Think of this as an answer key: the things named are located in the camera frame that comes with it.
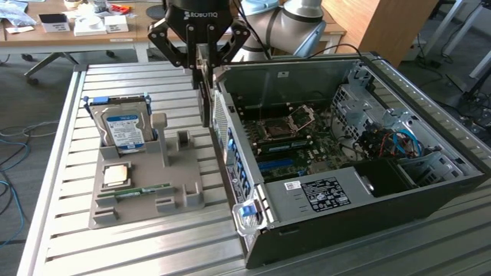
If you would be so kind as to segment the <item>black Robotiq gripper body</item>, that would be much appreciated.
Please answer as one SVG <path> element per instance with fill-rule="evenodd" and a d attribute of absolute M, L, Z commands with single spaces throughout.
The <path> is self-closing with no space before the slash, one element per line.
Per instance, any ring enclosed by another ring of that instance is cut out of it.
<path fill-rule="evenodd" d="M 167 1 L 165 22 L 185 43 L 185 53 L 173 49 L 168 57 L 176 66 L 196 64 L 196 45 L 208 46 L 209 63 L 219 66 L 229 48 L 217 48 L 217 42 L 233 21 L 228 1 Z"/>

